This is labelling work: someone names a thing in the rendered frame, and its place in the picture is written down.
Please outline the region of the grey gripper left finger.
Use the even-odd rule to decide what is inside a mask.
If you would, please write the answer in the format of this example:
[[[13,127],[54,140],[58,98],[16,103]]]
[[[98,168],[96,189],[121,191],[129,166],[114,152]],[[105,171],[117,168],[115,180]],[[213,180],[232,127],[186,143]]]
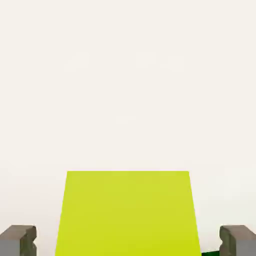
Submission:
[[[11,225],[0,234],[0,256],[37,256],[36,238],[34,225]]]

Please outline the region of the large yellow-green box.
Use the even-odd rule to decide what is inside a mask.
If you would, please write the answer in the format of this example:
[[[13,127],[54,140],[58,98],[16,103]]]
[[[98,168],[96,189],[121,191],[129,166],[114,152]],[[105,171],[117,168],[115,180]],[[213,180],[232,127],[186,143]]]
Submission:
[[[187,171],[69,171],[55,256],[201,256]]]

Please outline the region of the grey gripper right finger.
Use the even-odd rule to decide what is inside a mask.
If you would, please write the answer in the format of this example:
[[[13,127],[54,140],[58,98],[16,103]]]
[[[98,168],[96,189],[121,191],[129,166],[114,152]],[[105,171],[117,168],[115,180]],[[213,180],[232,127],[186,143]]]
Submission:
[[[219,256],[256,256],[256,234],[245,225],[222,225]]]

